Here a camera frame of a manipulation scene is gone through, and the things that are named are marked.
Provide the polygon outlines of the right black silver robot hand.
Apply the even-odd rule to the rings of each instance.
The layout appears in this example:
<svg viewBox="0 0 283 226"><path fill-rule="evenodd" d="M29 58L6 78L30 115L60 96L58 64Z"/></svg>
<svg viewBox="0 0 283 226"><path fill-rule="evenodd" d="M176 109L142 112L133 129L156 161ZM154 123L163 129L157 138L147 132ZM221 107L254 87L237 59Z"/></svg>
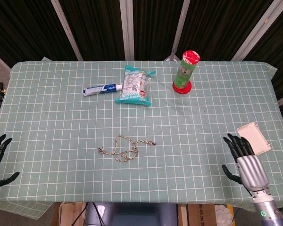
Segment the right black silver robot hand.
<svg viewBox="0 0 283 226"><path fill-rule="evenodd" d="M266 190L269 186L268 177L249 141L232 134L228 134L228 137L224 137L223 140L228 145L239 171L238 176L234 175L226 165L222 165L225 175L230 180L243 185L249 193Z"/></svg>

